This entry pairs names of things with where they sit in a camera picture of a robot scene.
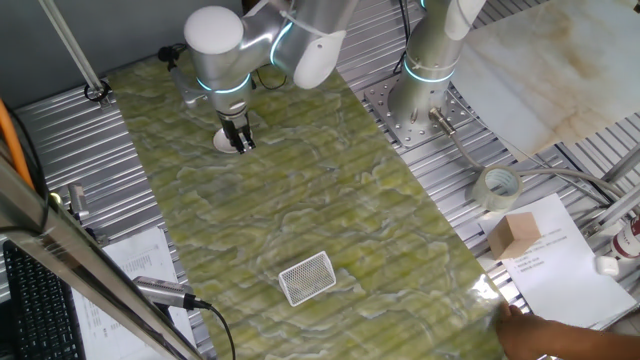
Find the gray floor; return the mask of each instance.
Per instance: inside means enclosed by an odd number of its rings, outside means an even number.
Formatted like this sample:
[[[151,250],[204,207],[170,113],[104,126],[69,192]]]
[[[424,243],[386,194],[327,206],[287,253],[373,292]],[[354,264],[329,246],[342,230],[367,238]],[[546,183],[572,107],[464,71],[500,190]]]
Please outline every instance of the gray floor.
[[[409,3],[409,16],[415,25],[424,12],[416,3]],[[537,3],[534,0],[489,0],[474,26],[481,27]],[[391,75],[391,70],[402,53],[404,35],[396,4],[395,0],[361,0],[349,26],[338,70],[361,99],[364,90]],[[79,88],[26,106],[19,109],[18,113],[33,134],[45,164],[49,186],[55,189],[76,181],[84,185],[91,211],[86,225],[106,235],[111,241],[121,240],[153,226],[164,227],[117,104],[102,110],[87,101]],[[379,119],[372,117],[373,120],[377,121],[383,133],[388,132]],[[516,164],[499,139],[477,121],[458,113],[455,123],[463,143],[478,161],[485,165]],[[621,121],[613,129],[598,134],[594,139],[587,139],[571,148],[557,145],[539,156],[556,167],[579,168],[601,175],[594,169],[606,171],[616,156],[623,155],[624,149],[628,151],[640,142],[639,129],[640,117],[634,116]],[[612,137],[620,144],[614,144]],[[504,266],[493,261],[489,255],[485,234],[477,221],[486,211],[467,196],[477,174],[460,158],[450,140],[439,134],[412,149],[393,144],[505,297],[527,311],[524,299]],[[535,164],[526,161],[516,166],[533,168]],[[629,181],[640,181],[640,177]],[[594,200],[557,177],[533,176],[527,178],[525,184],[526,190],[516,206],[558,193],[580,227],[602,211],[597,208]],[[599,196],[599,192],[589,184],[583,184],[583,187]],[[180,281],[186,282],[175,247],[170,239],[168,242],[178,277]],[[605,242],[592,246],[598,253],[606,252],[607,249]],[[0,301],[8,296],[3,276],[4,273],[0,272]],[[640,270],[636,267],[621,279],[621,284],[631,290],[639,277]],[[211,341],[201,316],[197,312],[193,312],[191,316],[198,347],[201,351],[210,350]]]

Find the person's arm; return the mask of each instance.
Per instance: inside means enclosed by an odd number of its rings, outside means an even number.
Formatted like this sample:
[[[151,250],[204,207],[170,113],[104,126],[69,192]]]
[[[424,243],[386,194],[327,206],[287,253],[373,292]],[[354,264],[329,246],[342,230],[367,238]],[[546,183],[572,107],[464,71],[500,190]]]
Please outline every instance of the person's arm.
[[[496,330],[509,360],[536,360],[545,354],[564,360],[640,360],[640,337],[523,315],[518,307],[506,303],[501,305]]]

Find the orange cable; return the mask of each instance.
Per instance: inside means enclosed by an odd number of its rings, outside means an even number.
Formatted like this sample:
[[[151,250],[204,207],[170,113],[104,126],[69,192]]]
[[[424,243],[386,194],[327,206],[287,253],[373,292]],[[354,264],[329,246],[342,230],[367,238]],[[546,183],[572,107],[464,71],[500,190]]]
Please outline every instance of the orange cable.
[[[20,177],[22,177],[24,182],[26,182],[31,189],[35,190],[33,181],[31,181],[31,175],[29,174],[29,167],[27,167],[27,161],[24,158],[22,146],[18,139],[18,134],[16,134],[16,129],[13,127],[13,122],[11,121],[9,112],[4,106],[2,99],[0,99],[0,128],[2,128],[4,140],[7,142],[7,146],[9,146],[9,151],[11,152],[13,167],[16,169]]]

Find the silver mesh object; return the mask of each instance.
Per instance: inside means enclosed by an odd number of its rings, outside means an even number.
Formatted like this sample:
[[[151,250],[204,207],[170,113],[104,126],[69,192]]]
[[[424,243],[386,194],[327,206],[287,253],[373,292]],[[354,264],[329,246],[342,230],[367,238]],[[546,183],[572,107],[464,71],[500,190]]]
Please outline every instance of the silver mesh object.
[[[280,287],[291,306],[298,306],[336,284],[331,260],[320,252],[278,275]]]

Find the white paper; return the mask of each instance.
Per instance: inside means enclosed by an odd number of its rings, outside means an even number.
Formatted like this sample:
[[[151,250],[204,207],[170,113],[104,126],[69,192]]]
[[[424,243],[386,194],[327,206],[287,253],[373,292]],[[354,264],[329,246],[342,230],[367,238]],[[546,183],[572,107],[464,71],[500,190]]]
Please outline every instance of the white paper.
[[[597,273],[593,251],[557,194],[509,214],[524,212],[533,213],[542,238],[523,256],[502,262],[536,315],[591,327],[636,305],[613,278]],[[503,216],[480,226],[489,234]]]
[[[131,279],[144,275],[178,281],[164,232],[158,228],[106,246],[103,250]],[[75,290],[73,301],[87,360],[160,358],[155,350]],[[187,311],[170,307],[169,313],[176,328],[195,344]]]

